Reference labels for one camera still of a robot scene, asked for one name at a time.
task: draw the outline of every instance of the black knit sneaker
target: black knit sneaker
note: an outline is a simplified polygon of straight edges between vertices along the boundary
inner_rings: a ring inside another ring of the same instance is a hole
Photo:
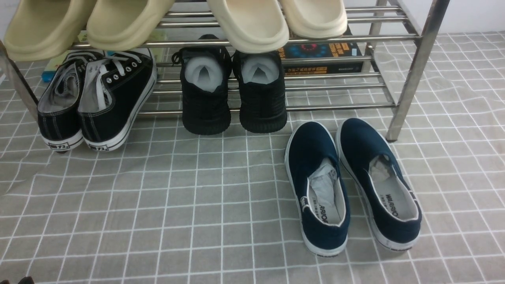
[[[252,133],[281,130],[287,121],[284,70],[277,51],[233,55],[240,91],[240,123]]]
[[[200,39],[217,39],[206,34]],[[182,64],[182,123],[193,134],[214,135],[230,126],[228,77],[231,58],[225,47],[183,48],[172,56]]]

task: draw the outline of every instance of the metal rack bar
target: metal rack bar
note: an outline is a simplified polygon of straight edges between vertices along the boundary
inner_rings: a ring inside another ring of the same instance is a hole
[[[403,85],[398,105],[394,109],[394,116],[386,134],[386,139],[388,141],[398,140],[401,128],[407,117],[407,112],[409,111],[417,87],[423,76],[424,68],[426,67],[426,63],[428,63],[431,50],[435,44],[449,2],[450,0],[433,0],[431,4],[431,9],[424,25],[422,38],[419,41],[416,53],[412,59],[407,80],[405,81],[405,85]]]
[[[387,109],[394,108],[394,103],[364,103],[364,104],[349,104],[349,105],[329,105],[329,106],[300,106],[300,107],[286,107],[288,112],[297,111],[336,111],[336,110],[362,110],[362,109]],[[239,113],[240,109],[230,109],[232,113]],[[177,116],[181,115],[182,110],[174,111],[141,111],[138,113],[139,117],[152,117],[152,116]]]
[[[332,59],[297,59],[297,60],[284,60],[283,63],[291,64],[312,64],[312,63],[348,63],[348,62],[364,62],[364,68],[362,73],[351,73],[351,74],[320,74],[320,75],[298,75],[298,76],[288,76],[287,81],[293,80],[310,80],[310,79],[356,79],[356,78],[377,78],[377,83],[353,83],[345,85],[304,85],[304,86],[288,86],[286,91],[311,91],[311,90],[347,90],[347,89],[371,89],[380,88],[384,91],[387,102],[379,103],[361,103],[361,104],[345,104],[345,105],[325,105],[325,106],[289,106],[288,111],[333,111],[333,110],[354,110],[354,109],[377,109],[377,108],[392,108],[393,109],[393,119],[391,121],[389,130],[387,132],[386,138],[388,141],[395,141],[401,131],[401,128],[405,122],[405,118],[409,107],[414,99],[414,94],[419,85],[419,81],[423,74],[423,70],[428,61],[431,49],[436,39],[436,35],[440,29],[443,17],[447,10],[450,0],[432,0],[431,10],[428,14],[426,24],[422,33],[420,29],[416,26],[415,22],[411,20],[412,15],[403,4],[402,0],[377,0],[376,6],[374,7],[358,7],[358,8],[348,8],[347,13],[372,13],[372,16],[351,16],[348,21],[350,23],[371,23],[371,29],[369,35],[346,35],[338,38],[330,39],[305,39],[305,38],[295,38],[291,39],[288,43],[290,44],[307,44],[307,43],[337,43],[337,42],[366,42],[365,54],[360,57],[354,58],[332,58]],[[385,16],[385,13],[394,13],[396,15]],[[213,17],[211,12],[170,12],[165,18],[211,18]],[[399,22],[402,23],[407,31],[407,34],[402,35],[381,35],[380,29],[382,23],[387,22]],[[203,22],[203,21],[193,21],[193,22],[175,22],[172,23],[167,20],[161,21],[159,27],[161,28],[194,28],[194,27],[217,27],[216,21]],[[399,101],[396,104],[394,98],[390,93],[390,88],[388,87],[388,82],[382,77],[380,67],[375,62],[374,49],[375,45],[379,41],[395,41],[395,40],[413,40],[417,45],[417,50],[414,55],[412,65],[407,76],[406,83],[403,87],[402,93],[400,95]],[[144,48],[182,48],[185,46],[207,46],[207,45],[220,45],[220,46],[230,46],[230,43],[226,40],[198,40],[198,41],[159,41],[159,42],[147,42],[142,47]],[[70,47],[71,50],[85,50],[91,49],[92,47],[87,43],[77,43]],[[171,63],[159,63],[158,67],[170,67]],[[23,74],[19,71],[16,64],[9,59],[7,51],[0,41],[0,68],[6,74],[9,81],[13,83],[16,93],[20,96],[23,103],[28,108],[30,114],[37,119],[37,103],[38,100],[32,90],[30,89],[28,83],[26,82]],[[370,68],[373,68],[374,72],[368,72]],[[230,83],[236,84],[236,79],[231,78]],[[158,84],[161,85],[172,85],[179,84],[180,80],[165,80],[159,79]],[[237,93],[237,88],[231,88],[230,93]],[[173,89],[157,89],[153,92],[157,95],[181,95],[180,90]],[[237,113],[239,109],[232,109],[231,112]],[[174,116],[180,115],[182,110],[166,110],[166,111],[142,111],[139,117],[151,117],[151,116]]]
[[[415,34],[405,34],[405,35],[344,35],[337,38],[327,38],[327,39],[290,39],[288,44],[311,44],[311,43],[337,43],[337,42],[369,42],[369,41],[397,41],[397,40],[415,40],[420,38]],[[191,41],[153,41],[146,42],[140,46],[140,48],[183,48],[187,46],[231,46],[230,42],[222,39],[215,40],[191,40]],[[69,50],[88,50],[93,49],[88,43],[75,43]]]
[[[303,86],[303,87],[286,87],[286,91],[315,91],[315,90],[349,90],[349,89],[372,89],[372,88],[385,88],[384,83],[359,83],[359,84],[346,84],[337,86]],[[228,93],[238,93],[238,88],[229,88]],[[174,94],[181,95],[181,90],[155,90],[153,95],[161,94]]]
[[[381,22],[408,22],[407,16],[371,16],[371,17],[353,17],[348,18],[347,21],[350,24],[366,24],[366,23],[381,23]],[[162,21],[158,24],[158,28],[218,28],[219,23],[217,21],[212,22],[170,22]]]
[[[368,72],[368,73],[343,73],[343,74],[321,74],[321,75],[297,75],[297,76],[286,76],[285,81],[292,80],[310,80],[310,79],[357,79],[357,78],[378,78],[380,77],[379,72]],[[236,78],[229,78],[228,83],[237,83]],[[159,79],[157,84],[180,84],[179,79]]]
[[[354,8],[346,8],[345,11],[350,13],[373,13],[377,11],[385,11],[385,12],[401,12],[401,6],[387,6],[387,7],[354,7]],[[213,18],[214,15],[211,11],[205,12],[168,12],[165,15],[165,18]]]

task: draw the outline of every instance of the floor mat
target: floor mat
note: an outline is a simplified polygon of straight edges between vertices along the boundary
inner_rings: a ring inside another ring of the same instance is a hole
[[[0,85],[0,276],[15,282],[29,274],[37,284],[503,282],[504,36],[438,37],[392,144],[424,211],[419,242],[401,254],[373,240],[345,171],[347,248],[335,258],[310,254],[283,164],[301,123],[317,120],[334,135],[345,118],[360,117],[385,133],[390,110],[290,113],[284,129],[266,135],[245,132],[238,116],[226,132],[208,137],[174,119],[138,119],[117,151],[82,146],[60,155],[45,148],[6,80]],[[376,52],[396,97],[414,50],[388,43]],[[40,96],[45,62],[19,66]],[[163,78],[178,72],[164,69]],[[287,93],[289,106],[383,99],[379,90]],[[229,101],[237,107],[239,95]],[[144,105],[179,107],[170,96],[152,96]]]

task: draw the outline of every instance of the wall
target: wall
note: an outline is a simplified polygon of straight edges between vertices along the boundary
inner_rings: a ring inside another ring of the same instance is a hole
[[[7,25],[16,10],[19,0],[0,0],[0,38],[4,37]],[[375,0],[344,0],[348,6],[373,6]],[[423,26],[431,0],[403,0],[414,15],[414,21]],[[476,32],[505,30],[505,0],[452,0],[442,25],[441,32]],[[364,25],[353,28],[359,34],[368,30]],[[385,33],[400,33],[401,25],[384,25]]]

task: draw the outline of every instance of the beige slide sandal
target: beige slide sandal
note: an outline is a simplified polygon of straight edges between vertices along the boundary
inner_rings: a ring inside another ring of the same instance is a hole
[[[96,0],[21,0],[4,45],[15,61],[56,57],[77,40]]]
[[[299,36],[328,38],[347,30],[343,0],[280,0],[289,28]]]
[[[207,0],[231,45],[243,53],[266,53],[289,40],[277,0]]]
[[[175,0],[98,0],[88,21],[88,41],[101,50],[142,45]]]

